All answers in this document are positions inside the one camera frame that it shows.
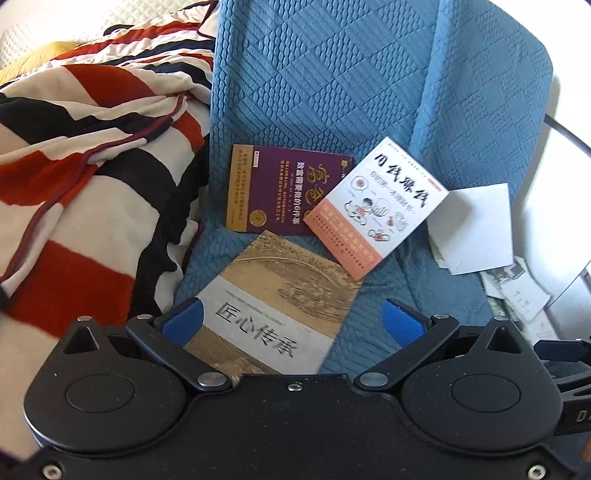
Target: circular cap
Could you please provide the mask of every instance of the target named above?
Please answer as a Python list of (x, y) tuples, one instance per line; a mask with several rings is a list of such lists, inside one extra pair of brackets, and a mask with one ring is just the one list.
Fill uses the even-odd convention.
[(76, 380), (66, 391), (72, 407), (87, 413), (104, 413), (127, 405), (134, 397), (132, 382), (111, 374), (97, 374)]
[(304, 385), (302, 385), (300, 382), (293, 382), (287, 385), (287, 390), (290, 392), (301, 392), (304, 390)]
[(519, 388), (497, 375), (470, 375), (452, 385), (452, 396), (462, 407), (482, 413), (495, 413), (519, 402)]
[(530, 480), (542, 480), (546, 476), (546, 467), (544, 465), (534, 465), (527, 472), (527, 478)]
[(359, 383), (364, 387), (383, 387), (388, 383), (388, 377), (379, 372), (367, 372), (359, 377)]
[(60, 480), (61, 470), (57, 465), (46, 465), (43, 467), (43, 476), (47, 480)]
[(221, 387), (228, 378), (220, 372), (206, 372), (199, 375), (197, 383), (202, 387)]

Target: book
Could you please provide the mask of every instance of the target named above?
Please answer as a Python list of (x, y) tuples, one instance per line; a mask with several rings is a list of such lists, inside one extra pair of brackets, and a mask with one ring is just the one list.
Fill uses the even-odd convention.
[(304, 221), (359, 280), (400, 245), (447, 194), (435, 177), (386, 137)]
[(346, 155), (234, 145), (226, 227), (236, 232), (311, 235), (303, 218), (351, 169)]
[(265, 231), (197, 295), (203, 327), (186, 349), (234, 380), (317, 373), (360, 286), (339, 264)]

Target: white wall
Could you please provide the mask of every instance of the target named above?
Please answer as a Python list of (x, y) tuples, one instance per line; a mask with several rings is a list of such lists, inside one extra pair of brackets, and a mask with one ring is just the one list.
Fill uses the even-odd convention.
[[(545, 45), (554, 66), (547, 112), (591, 145), (591, 6), (584, 0), (492, 1)], [(591, 333), (591, 292), (578, 277), (591, 261), (589, 179), (591, 158), (544, 126), (512, 208), (515, 250), (552, 295), (548, 312), (565, 338)]]

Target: red stripe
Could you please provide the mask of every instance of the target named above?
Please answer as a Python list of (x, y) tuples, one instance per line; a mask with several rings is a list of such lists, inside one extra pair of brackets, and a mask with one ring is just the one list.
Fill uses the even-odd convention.
[(134, 279), (48, 241), (7, 313), (60, 337), (80, 315), (103, 325), (127, 320)]
[(129, 30), (126, 34), (120, 36), (119, 38), (106, 40), (100, 43), (93, 43), (90, 45), (82, 45), (79, 48), (67, 51), (66, 53), (63, 53), (62, 55), (56, 57), (55, 60), (65, 60), (70, 59), (72, 57), (78, 57), (80, 55), (98, 53), (101, 50), (103, 50), (103, 48), (108, 47), (110, 45), (129, 44), (134, 41), (142, 40), (144, 38), (153, 39), (160, 37), (161, 35), (167, 35), (183, 30), (198, 30), (200, 26), (200, 22), (174, 21), (170, 22), (167, 25), (152, 26), (145, 29)]
[(182, 93), (181, 95), (179, 95), (179, 97), (177, 99), (177, 104), (176, 104), (174, 110), (168, 115), (161, 116), (161, 117), (157, 118), (152, 123), (152, 125), (150, 125), (148, 128), (146, 128), (142, 132), (131, 135), (130, 137), (124, 138), (122, 140), (116, 140), (113, 142), (108, 142), (108, 143), (104, 143), (102, 145), (98, 145), (95, 148), (91, 148), (90, 150), (87, 150), (86, 152), (84, 152), (81, 155), (80, 160), (79, 160), (79, 164), (77, 165), (77, 170), (72, 172), (70, 181), (65, 182), (63, 188), (61, 190), (59, 190), (58, 192), (56, 192), (56, 194), (54, 195), (53, 198), (46, 201), (43, 205), (41, 205), (37, 209), (35, 214), (33, 214), (31, 220), (29, 221), (29, 224), (27, 225), (27, 228), (25, 229), (25, 232), (22, 236), (22, 239), (21, 239), (21, 242), (17, 248), (17, 251), (14, 252), (14, 255), (12, 256), (10, 263), (8, 264), (4, 274), (2, 276), (0, 276), (0, 283), (4, 282), (7, 278), (10, 278), (14, 274), (14, 272), (16, 272), (16, 270), (19, 268), (19, 266), (21, 265), (22, 260), (28, 251), (29, 244), (33, 240), (33, 233), (35, 231), (35, 227), (37, 226), (37, 224), (39, 223), (39, 221), (41, 220), (43, 215), (45, 215), (46, 212), (54, 204), (59, 202), (60, 199), (62, 197), (64, 197), (69, 192), (69, 190), (71, 190), (72, 188), (75, 188), (77, 186), (78, 182), (81, 181), (81, 179), (85, 178), (85, 171), (86, 171), (85, 167), (87, 167), (86, 164), (87, 164), (87, 161), (90, 158), (90, 156), (94, 155), (95, 153), (98, 153), (100, 151), (103, 151), (107, 148), (117, 147), (119, 145), (123, 145), (125, 143), (133, 142), (133, 141), (138, 140), (140, 138), (144, 138), (146, 135), (149, 135), (150, 132), (156, 131), (157, 129), (161, 128), (164, 124), (166, 124), (168, 122), (168, 120), (172, 116), (174, 116), (180, 110), (186, 96), (187, 96), (186, 93)]
[(180, 131), (189, 143), (194, 153), (201, 150), (202, 146), (205, 145), (205, 140), (201, 134), (201, 125), (190, 115), (185, 112), (181, 117), (173, 123), (173, 127)]
[(194, 59), (205, 60), (207, 62), (207, 64), (209, 65), (209, 67), (213, 70), (213, 57), (208, 57), (207, 55), (202, 55), (200, 53), (184, 53), (184, 52), (162, 55), (162, 56), (156, 57), (154, 59), (130, 60), (130, 61), (123, 62), (121, 65), (117, 65), (117, 66), (122, 67), (123, 65), (127, 65), (129, 63), (155, 63), (159, 60), (166, 59), (166, 58), (171, 57), (173, 55), (179, 55), (181, 57), (192, 57)]
[(99, 106), (110, 108), (155, 95), (139, 78), (119, 67), (83, 63), (64, 67), (76, 77)]
[(0, 165), (0, 200), (8, 205), (39, 205), (54, 198), (72, 182), (81, 153), (52, 161), (41, 151)]

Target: blue textured fabric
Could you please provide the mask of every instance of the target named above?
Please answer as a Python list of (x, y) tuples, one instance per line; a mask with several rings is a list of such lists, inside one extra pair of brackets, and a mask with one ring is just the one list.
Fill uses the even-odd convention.
[[(486, 0), (225, 0), (212, 94), (210, 206), (176, 302), (254, 235), (227, 231), (234, 143), (349, 154), (390, 136), (448, 189), (517, 192), (543, 121), (552, 67), (527, 30)], [(331, 258), (316, 238), (289, 240)], [(355, 375), (393, 353), (380, 309), (482, 325), (475, 274), (437, 268), (419, 227), (366, 278), (323, 372)]]

